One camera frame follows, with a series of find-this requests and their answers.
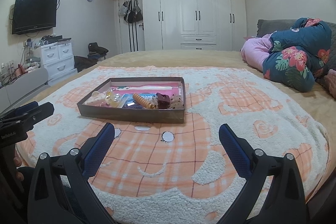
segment wall-mounted tv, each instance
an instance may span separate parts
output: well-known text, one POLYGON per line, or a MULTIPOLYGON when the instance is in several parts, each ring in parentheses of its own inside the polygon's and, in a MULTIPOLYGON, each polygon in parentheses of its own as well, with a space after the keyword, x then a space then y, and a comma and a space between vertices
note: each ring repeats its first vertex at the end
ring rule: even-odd
POLYGON ((56 27, 57 0, 15 0, 12 34, 24 34, 56 27))

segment beige bedspread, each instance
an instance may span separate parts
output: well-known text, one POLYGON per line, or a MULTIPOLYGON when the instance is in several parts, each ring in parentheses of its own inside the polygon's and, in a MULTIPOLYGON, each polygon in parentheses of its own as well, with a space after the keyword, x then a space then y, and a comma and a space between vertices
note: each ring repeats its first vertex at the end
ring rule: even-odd
MULTIPOLYGON (((263 77, 262 73, 251 68, 241 59, 239 52, 225 51, 195 51, 195 50, 173 50, 173 51, 147 51, 147 52, 129 52, 117 55, 99 63, 100 66, 107 67, 230 67, 245 68, 257 75, 263 77)), ((78 78, 96 66, 78 73, 76 76, 59 83, 36 96, 33 100, 40 101, 59 89, 64 84, 78 78)), ((336 131, 335 119, 332 117, 336 113, 336 101, 319 84, 315 84, 311 92, 300 93, 279 83, 273 83, 281 91, 293 98, 305 111, 307 111, 316 121, 323 124, 328 132, 329 159, 325 175, 316 187, 315 192, 329 177, 336 167, 336 131)))

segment comforter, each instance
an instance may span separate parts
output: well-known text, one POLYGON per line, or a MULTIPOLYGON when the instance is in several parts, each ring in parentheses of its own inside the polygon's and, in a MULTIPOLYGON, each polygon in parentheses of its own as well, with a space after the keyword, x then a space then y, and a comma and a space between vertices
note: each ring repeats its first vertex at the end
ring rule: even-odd
POLYGON ((264 78, 283 83, 300 92, 311 91, 315 79, 327 73, 331 29, 320 21, 304 27, 308 18, 300 18, 286 31, 271 37, 269 57, 263 62, 264 78))

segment drawer handle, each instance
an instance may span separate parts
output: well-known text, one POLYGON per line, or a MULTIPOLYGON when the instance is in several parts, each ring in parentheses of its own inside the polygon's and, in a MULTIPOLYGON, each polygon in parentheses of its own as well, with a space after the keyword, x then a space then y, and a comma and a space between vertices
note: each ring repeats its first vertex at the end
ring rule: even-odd
POLYGON ((62 71, 62 70, 64 70, 65 69, 65 65, 63 65, 63 68, 61 68, 61 67, 58 67, 57 68, 57 70, 59 70, 59 71, 62 71))

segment cardboard box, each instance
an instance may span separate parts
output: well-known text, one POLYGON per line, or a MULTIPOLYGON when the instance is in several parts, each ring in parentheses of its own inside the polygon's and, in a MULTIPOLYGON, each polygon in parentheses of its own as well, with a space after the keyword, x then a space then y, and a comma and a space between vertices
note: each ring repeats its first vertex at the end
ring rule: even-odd
POLYGON ((79 112, 82 116, 108 119, 115 121, 143 122, 143 123, 184 123, 185 112, 185 84, 182 77, 124 77, 110 78, 97 88, 87 94, 77 103, 79 112), (179 83, 181 96, 183 98, 183 109, 128 109, 128 108, 112 108, 85 105, 87 99, 92 92, 106 91, 110 86, 143 86, 143 85, 160 85, 167 83, 179 83))

